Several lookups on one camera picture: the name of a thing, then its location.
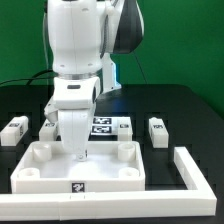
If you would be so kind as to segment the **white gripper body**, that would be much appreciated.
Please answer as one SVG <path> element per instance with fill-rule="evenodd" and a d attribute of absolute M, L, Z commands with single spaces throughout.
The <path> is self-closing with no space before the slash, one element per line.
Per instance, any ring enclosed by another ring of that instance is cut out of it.
<path fill-rule="evenodd" d="M 58 123 L 62 148 L 78 161 L 87 159 L 87 145 L 101 91 L 100 79 L 93 76 L 81 80 L 56 77 L 54 92 L 45 107 L 45 116 Z"/>

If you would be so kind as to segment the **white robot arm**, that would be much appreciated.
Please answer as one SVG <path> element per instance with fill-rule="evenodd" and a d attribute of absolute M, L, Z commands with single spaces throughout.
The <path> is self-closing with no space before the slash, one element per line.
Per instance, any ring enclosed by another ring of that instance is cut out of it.
<path fill-rule="evenodd" d="M 87 158 L 96 100 L 119 89 L 112 54 L 134 51 L 144 36 L 137 0 L 48 0 L 54 93 L 46 117 L 57 122 L 63 150 Z"/>

